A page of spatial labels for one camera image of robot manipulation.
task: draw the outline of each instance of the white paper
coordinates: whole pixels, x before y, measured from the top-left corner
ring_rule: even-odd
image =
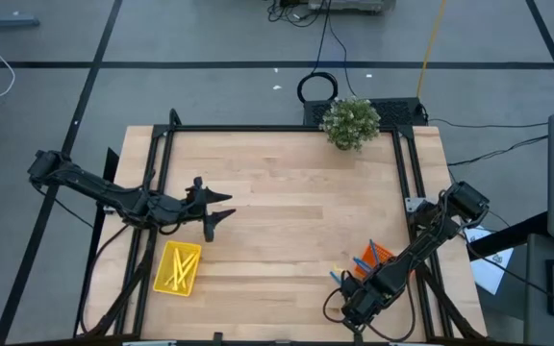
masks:
[[[469,242],[491,234],[491,232],[485,230],[482,226],[478,226],[475,229],[465,230],[465,233],[469,239]],[[514,249],[501,251],[497,254],[487,256],[487,260],[492,260],[505,269],[508,266],[508,261],[510,260],[510,256],[513,251]],[[474,281],[479,286],[492,295],[497,293],[497,289],[501,283],[501,278],[504,276],[503,270],[484,260],[477,259],[471,263],[471,271],[473,272]]]

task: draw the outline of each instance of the wooden tabletop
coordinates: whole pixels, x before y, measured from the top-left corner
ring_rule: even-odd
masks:
[[[128,128],[117,184],[140,185],[151,130]],[[165,193],[183,198],[184,188],[202,176],[205,186],[234,196],[210,210],[237,212],[217,226],[212,243],[204,241],[200,223],[159,235],[142,338],[212,339],[214,332],[223,332],[226,340],[351,341],[349,330],[322,315],[324,300],[337,287],[328,274],[333,264],[353,269],[351,258],[362,255],[370,238],[394,254],[409,244],[391,141],[382,134],[356,153],[338,150],[323,133],[176,133]],[[450,185],[438,129],[415,128],[415,142],[426,192],[437,201],[439,191]],[[405,141],[402,146],[415,195]],[[100,246],[120,227],[118,216],[107,216]],[[89,328],[121,289],[131,236],[132,231],[121,235],[96,265],[85,311]],[[202,246],[189,297],[152,290],[168,240]],[[486,334],[463,240],[448,241],[438,254],[447,294],[474,329]],[[409,341],[423,341],[414,280],[412,288],[416,325]],[[431,291],[429,297],[435,331],[441,334]],[[340,296],[334,297],[329,314],[338,318],[342,303]],[[136,304],[135,295],[126,332],[131,331]],[[407,294],[402,294],[373,325],[399,337],[408,331],[411,318]],[[369,330],[364,338],[382,340]]]

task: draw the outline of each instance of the potted plant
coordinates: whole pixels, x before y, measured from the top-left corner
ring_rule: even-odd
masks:
[[[323,116],[319,129],[328,134],[328,141],[341,150],[361,151],[363,142],[380,135],[380,115],[369,100],[352,97],[335,99]]]

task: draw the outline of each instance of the yellow basket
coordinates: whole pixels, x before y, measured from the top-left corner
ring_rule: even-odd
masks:
[[[181,262],[189,260],[188,265],[183,269],[185,272],[189,266],[188,274],[185,278],[177,284],[175,288],[173,275],[174,275],[174,259],[176,258],[175,249],[179,253]],[[162,260],[160,261],[160,267],[158,268],[158,276],[153,283],[153,290],[162,293],[177,294],[189,297],[191,289],[193,288],[193,282],[196,278],[196,270],[198,269],[198,261],[200,261],[200,253],[202,246],[198,244],[183,243],[178,241],[168,241],[164,246],[164,253],[162,254]]]

